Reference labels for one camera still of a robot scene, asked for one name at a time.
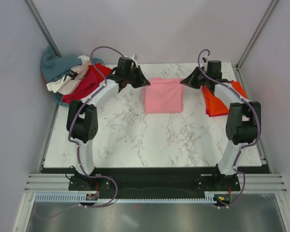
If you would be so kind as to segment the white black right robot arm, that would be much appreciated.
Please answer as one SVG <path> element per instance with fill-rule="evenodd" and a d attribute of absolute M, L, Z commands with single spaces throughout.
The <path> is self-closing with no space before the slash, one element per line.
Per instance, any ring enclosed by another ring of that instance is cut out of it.
<path fill-rule="evenodd" d="M 193 89 L 207 88 L 228 108 L 226 135 L 228 143 L 224 154 L 206 183 L 216 190 L 237 186 L 238 161 L 244 148 L 257 143 L 261 134 L 261 105 L 250 101 L 235 90 L 231 82 L 222 77 L 221 62 L 203 60 L 181 84 Z"/>

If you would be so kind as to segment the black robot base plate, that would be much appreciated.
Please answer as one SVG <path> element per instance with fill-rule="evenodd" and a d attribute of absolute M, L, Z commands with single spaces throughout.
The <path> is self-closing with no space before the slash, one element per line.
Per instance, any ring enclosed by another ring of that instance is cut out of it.
<path fill-rule="evenodd" d="M 206 192 L 236 192 L 241 186 L 237 181 L 236 190 L 228 187 L 226 190 L 216 190 L 206 183 L 205 177 L 212 176 L 214 167 L 196 168 L 96 168 L 92 176 L 97 179 L 94 190 L 103 197 L 202 197 Z M 70 181 L 73 167 L 43 168 L 43 174 L 64 174 Z M 267 165 L 260 167 L 239 167 L 239 176 L 246 174 L 269 174 Z"/>

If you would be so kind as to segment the pink t-shirt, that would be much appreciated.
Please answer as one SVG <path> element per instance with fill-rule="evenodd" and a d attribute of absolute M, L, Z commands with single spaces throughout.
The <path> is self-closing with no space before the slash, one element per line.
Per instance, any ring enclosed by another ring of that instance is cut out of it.
<path fill-rule="evenodd" d="M 142 89 L 147 114 L 172 114 L 183 111 L 184 86 L 181 78 L 153 78 Z"/>

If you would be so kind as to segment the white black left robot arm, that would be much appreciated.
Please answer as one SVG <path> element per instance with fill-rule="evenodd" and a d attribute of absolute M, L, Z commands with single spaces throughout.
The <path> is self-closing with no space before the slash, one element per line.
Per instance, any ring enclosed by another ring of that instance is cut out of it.
<path fill-rule="evenodd" d="M 98 64 L 93 64 L 98 75 L 98 86 L 83 100 L 70 103 L 66 128 L 68 140 L 76 148 L 77 164 L 73 166 L 69 190 L 94 190 L 97 179 L 93 159 L 93 139 L 98 132 L 98 109 L 118 94 L 126 86 L 146 87 L 150 82 L 145 78 L 135 55 L 120 57 L 117 66 L 108 73 L 103 73 Z"/>

